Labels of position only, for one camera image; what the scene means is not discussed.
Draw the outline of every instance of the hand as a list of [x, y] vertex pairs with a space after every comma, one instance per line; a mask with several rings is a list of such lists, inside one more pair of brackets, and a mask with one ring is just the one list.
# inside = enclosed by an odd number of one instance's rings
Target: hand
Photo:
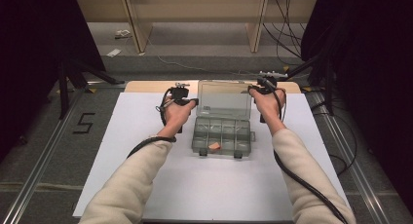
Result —
[[164, 136], [172, 138], [174, 137], [179, 129], [188, 121], [191, 110], [196, 106], [195, 100], [189, 101], [188, 104], [180, 106], [176, 103], [170, 104], [165, 109], [165, 119], [167, 124], [165, 127], [158, 132], [158, 136]]
[[[274, 135], [278, 130], [285, 129], [285, 125], [279, 118], [279, 104], [272, 93], [261, 94], [255, 89], [250, 89], [249, 93], [255, 99], [258, 111], [264, 117], [265, 122], [270, 129], [271, 135]], [[276, 90], [276, 95], [279, 97], [282, 107], [285, 104], [285, 93], [283, 90]]]

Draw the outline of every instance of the plastic box lid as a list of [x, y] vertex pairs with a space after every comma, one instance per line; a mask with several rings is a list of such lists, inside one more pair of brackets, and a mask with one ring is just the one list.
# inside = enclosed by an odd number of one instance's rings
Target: plastic box lid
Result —
[[197, 116], [249, 120], [251, 96], [246, 83], [200, 81], [198, 99]]

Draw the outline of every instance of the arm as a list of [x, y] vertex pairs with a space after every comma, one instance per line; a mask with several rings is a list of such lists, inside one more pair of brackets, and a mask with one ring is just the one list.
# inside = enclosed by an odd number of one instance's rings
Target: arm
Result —
[[[188, 120], [195, 101], [166, 110], [167, 125], [157, 136], [172, 138]], [[167, 159], [171, 143], [150, 143], [127, 158], [87, 205], [80, 223], [138, 223], [152, 192], [152, 181]]]
[[[305, 147], [304, 143], [293, 131], [286, 128], [279, 119], [278, 104], [272, 94], [262, 95], [250, 90], [258, 110], [263, 115], [271, 136], [273, 147], [284, 165], [322, 192], [340, 210], [348, 223], [356, 223], [352, 211], [338, 195], [325, 172]], [[277, 91], [281, 103], [285, 103], [282, 91]], [[334, 214], [310, 191], [301, 184], [282, 173], [287, 186], [288, 195], [293, 205], [295, 223], [341, 223]]]

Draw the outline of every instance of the beige sleeve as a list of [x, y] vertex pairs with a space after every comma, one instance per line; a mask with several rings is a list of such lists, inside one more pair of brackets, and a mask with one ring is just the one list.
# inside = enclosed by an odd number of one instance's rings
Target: beige sleeve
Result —
[[94, 195], [80, 223], [139, 223], [170, 148], [171, 143], [157, 141], [126, 159]]
[[[273, 135], [273, 146], [288, 169], [322, 192], [348, 223], [356, 223], [352, 211], [297, 134], [288, 129], [277, 131]], [[342, 223], [319, 198], [285, 173], [283, 177], [293, 205], [295, 223]]]

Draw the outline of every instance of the white table surface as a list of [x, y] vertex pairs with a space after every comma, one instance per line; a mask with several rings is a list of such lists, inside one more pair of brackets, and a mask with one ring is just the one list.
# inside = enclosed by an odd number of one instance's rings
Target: white table surface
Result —
[[[82, 216], [93, 195], [135, 145], [162, 128], [160, 114], [155, 109], [162, 96], [162, 93], [120, 94], [73, 216]], [[286, 108], [285, 124], [303, 139], [347, 201], [306, 97], [289, 94]], [[291, 220], [292, 206], [282, 172], [274, 160], [270, 132], [259, 123], [255, 104], [251, 105], [250, 124], [256, 141], [252, 142], [249, 157], [241, 160], [220, 155], [201, 158], [193, 153], [195, 119], [194, 109], [154, 180], [143, 218], [208, 222]]]

